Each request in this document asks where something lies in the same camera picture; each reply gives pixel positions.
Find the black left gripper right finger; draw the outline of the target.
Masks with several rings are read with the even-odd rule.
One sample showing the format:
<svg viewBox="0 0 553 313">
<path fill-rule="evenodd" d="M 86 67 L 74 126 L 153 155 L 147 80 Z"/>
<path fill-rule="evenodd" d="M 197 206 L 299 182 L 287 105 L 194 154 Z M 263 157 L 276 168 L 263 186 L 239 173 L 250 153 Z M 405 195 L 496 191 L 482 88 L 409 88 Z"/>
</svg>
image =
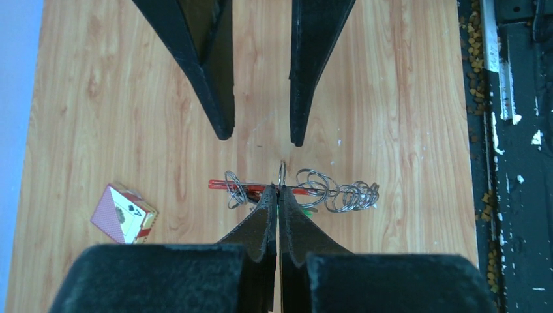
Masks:
<svg viewBox="0 0 553 313">
<path fill-rule="evenodd" d="M 284 312 L 494 312 L 487 284 L 453 254 L 356 254 L 278 196 Z"/>
</svg>

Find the green tag key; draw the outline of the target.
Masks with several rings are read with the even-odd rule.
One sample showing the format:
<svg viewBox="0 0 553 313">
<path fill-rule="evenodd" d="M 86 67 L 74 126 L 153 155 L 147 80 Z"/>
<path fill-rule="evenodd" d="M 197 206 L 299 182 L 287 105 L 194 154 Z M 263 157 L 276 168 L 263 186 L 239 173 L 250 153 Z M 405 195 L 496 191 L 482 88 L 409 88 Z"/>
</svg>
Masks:
<svg viewBox="0 0 553 313">
<path fill-rule="evenodd" d="M 312 210 L 312 208 L 310 208 L 310 209 L 301 209 L 301 211 L 303 212 L 304 215 L 306 215 L 309 218 L 311 218 L 314 214 L 314 211 Z"/>
</svg>

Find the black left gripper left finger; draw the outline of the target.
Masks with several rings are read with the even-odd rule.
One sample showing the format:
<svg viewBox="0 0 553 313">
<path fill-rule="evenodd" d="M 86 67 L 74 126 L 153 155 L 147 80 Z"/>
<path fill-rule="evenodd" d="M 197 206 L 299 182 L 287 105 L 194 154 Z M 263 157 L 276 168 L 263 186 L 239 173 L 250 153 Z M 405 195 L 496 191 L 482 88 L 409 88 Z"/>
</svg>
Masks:
<svg viewBox="0 0 553 313">
<path fill-rule="evenodd" d="M 211 244 L 101 244 L 67 273 L 51 312 L 270 312 L 277 190 Z"/>
</svg>

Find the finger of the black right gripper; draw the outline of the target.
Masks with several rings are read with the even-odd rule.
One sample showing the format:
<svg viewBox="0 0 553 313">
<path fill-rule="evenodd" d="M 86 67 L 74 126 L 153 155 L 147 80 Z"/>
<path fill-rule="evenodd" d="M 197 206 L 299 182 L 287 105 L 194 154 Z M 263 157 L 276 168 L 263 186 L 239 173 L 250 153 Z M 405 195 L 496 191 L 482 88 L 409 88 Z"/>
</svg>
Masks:
<svg viewBox="0 0 553 313">
<path fill-rule="evenodd" d="M 354 0 L 293 0 L 290 138 L 304 144 L 317 84 L 355 4 Z"/>
<path fill-rule="evenodd" d="M 220 140 L 235 126 L 231 1 L 148 1 L 134 4 L 185 73 Z"/>
</svg>

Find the metal key organizer red handle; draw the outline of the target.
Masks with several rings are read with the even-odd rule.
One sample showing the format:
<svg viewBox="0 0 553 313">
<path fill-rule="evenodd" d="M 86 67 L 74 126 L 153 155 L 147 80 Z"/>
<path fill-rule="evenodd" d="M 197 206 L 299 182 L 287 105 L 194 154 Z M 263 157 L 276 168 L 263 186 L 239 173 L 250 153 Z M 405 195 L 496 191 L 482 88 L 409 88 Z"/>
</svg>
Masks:
<svg viewBox="0 0 553 313">
<path fill-rule="evenodd" d="M 375 207 L 379 200 L 380 186 L 365 181 L 355 181 L 350 184 L 339 184 L 332 177 L 314 170 L 303 168 L 295 174 L 293 185 L 286 184 L 286 163 L 279 167 L 276 189 L 286 187 L 293 195 L 308 198 L 300 203 L 301 209 L 310 209 L 316 213 L 319 206 L 324 206 L 331 213 L 347 213 L 364 211 Z M 246 204 L 257 204 L 261 199 L 266 185 L 241 181 L 238 176 L 228 170 L 223 179 L 211 179 L 208 182 L 211 190 L 224 190 L 229 195 L 228 209 L 235 209 Z"/>
</svg>

